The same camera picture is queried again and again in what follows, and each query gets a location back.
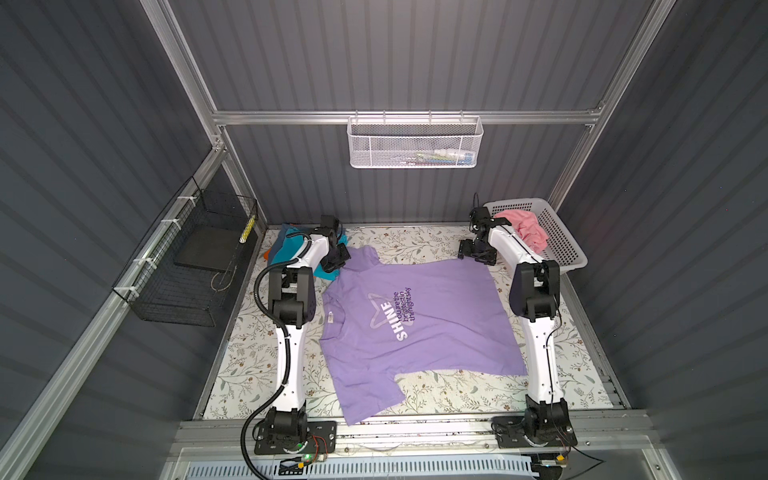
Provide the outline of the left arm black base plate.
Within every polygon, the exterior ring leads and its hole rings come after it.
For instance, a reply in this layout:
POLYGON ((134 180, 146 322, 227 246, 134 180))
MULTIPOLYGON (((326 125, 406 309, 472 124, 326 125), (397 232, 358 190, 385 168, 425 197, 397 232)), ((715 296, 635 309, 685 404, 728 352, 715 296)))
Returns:
POLYGON ((298 427, 273 426, 266 420, 252 429, 256 455, 329 454, 335 451, 337 423, 316 421, 298 427))

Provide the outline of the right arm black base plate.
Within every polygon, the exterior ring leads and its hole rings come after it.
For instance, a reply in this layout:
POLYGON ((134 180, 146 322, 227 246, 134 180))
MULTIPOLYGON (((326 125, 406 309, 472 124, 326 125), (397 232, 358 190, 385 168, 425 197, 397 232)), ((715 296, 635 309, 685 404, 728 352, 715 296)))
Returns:
POLYGON ((500 448, 563 447, 578 445, 570 425, 561 426, 550 420, 541 421, 525 416, 495 416, 491 418, 491 431, 500 448))

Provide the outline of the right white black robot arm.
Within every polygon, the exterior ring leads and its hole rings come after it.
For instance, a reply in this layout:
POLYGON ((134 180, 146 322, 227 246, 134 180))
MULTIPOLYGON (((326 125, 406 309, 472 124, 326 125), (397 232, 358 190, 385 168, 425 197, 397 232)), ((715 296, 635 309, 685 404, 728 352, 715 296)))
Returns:
POLYGON ((555 352, 555 332, 562 326, 560 266, 535 253, 509 220, 492 216, 484 206, 471 210, 469 230, 475 238, 460 242, 460 259, 472 258, 489 266, 503 259, 511 269, 508 302, 522 320, 528 360, 529 386, 521 427, 531 444, 544 446, 570 426, 555 352))

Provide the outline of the purple printed t shirt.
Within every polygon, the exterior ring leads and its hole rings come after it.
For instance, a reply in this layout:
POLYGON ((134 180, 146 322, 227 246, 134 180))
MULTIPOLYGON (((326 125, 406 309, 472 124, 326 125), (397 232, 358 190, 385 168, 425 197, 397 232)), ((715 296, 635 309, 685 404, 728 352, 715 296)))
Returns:
POLYGON ((323 292, 320 339, 347 424, 402 403, 400 374, 526 375, 487 266, 470 259, 385 264, 371 246, 349 253, 323 292))

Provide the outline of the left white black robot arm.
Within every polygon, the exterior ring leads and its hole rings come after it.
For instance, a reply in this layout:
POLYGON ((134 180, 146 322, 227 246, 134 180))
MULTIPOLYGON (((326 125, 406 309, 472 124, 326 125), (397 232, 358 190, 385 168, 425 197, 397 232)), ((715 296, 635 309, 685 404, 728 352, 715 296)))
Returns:
POLYGON ((278 387, 268 402, 266 428, 300 442, 308 433, 302 374, 306 325, 317 306, 315 273, 335 272, 350 258, 343 233, 333 215, 323 215, 315 227, 285 225, 254 285, 257 306, 275 324, 278 340, 278 387))

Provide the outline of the white plastic laundry basket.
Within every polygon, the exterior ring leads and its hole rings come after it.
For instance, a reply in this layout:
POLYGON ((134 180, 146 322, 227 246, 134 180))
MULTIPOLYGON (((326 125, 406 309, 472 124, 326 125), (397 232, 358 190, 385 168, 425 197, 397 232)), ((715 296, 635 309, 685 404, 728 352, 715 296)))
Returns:
POLYGON ((547 245, 541 256, 556 260, 562 273, 587 266, 588 259, 573 235, 567 229, 550 204, 541 198, 520 198, 486 202, 484 206, 491 215, 505 210, 532 212, 538 225, 547 233, 547 245))

